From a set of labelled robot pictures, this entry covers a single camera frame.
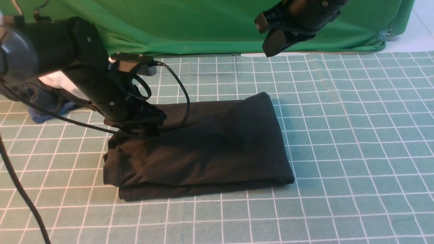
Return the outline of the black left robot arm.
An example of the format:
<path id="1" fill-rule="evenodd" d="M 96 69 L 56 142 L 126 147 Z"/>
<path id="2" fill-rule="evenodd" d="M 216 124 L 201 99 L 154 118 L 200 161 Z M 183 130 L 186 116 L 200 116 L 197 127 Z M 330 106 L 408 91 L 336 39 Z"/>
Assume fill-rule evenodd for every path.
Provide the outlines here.
<path id="1" fill-rule="evenodd" d="M 6 16 L 1 25 L 1 95 L 20 101 L 43 114 L 98 131 L 135 138 L 159 141 L 167 116 L 143 96 L 132 80 L 144 88 L 149 87 L 138 72 L 144 68 L 161 66 L 178 82 L 186 97 L 186 113 L 176 128 L 162 137 L 174 137 L 188 126 L 191 103 L 183 83 L 165 63 L 144 55 L 128 72 L 119 69 L 120 62 L 110 62 L 96 26 L 79 18 L 53 22 L 48 17 L 36 17 L 35 23 L 26 23 L 22 16 Z M 104 116 L 112 131 L 70 120 L 58 115 L 62 105 L 54 112 L 33 104 L 20 96 L 25 85 L 41 82 L 42 77 L 60 72 L 86 96 L 85 103 Z"/>

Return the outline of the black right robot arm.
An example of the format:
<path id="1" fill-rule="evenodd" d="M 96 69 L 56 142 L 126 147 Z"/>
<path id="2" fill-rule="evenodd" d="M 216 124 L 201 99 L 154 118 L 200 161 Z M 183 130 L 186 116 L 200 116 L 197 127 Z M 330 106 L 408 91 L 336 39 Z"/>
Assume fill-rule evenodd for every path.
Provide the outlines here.
<path id="1" fill-rule="evenodd" d="M 348 0 L 282 0 L 254 20 L 260 34 L 283 31 L 314 35 L 341 14 Z"/>

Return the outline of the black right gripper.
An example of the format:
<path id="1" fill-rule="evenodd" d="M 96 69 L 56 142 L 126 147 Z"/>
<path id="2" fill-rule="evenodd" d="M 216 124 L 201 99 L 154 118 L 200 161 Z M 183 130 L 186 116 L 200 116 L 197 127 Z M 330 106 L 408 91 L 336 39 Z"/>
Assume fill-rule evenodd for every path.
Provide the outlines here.
<path id="1" fill-rule="evenodd" d="M 341 2 L 279 2 L 254 20 L 260 34 L 268 31 L 262 44 L 266 57 L 274 57 L 316 34 L 341 14 Z"/>

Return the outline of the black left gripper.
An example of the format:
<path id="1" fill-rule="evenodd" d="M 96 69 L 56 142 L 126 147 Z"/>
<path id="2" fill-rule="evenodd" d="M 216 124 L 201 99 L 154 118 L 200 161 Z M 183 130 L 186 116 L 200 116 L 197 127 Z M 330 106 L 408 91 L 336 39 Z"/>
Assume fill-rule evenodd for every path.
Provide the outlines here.
<path id="1" fill-rule="evenodd" d="M 167 119 L 163 110 L 143 100 L 113 100 L 103 103 L 104 124 L 122 131 L 144 131 L 144 136 L 158 138 L 160 126 Z"/>

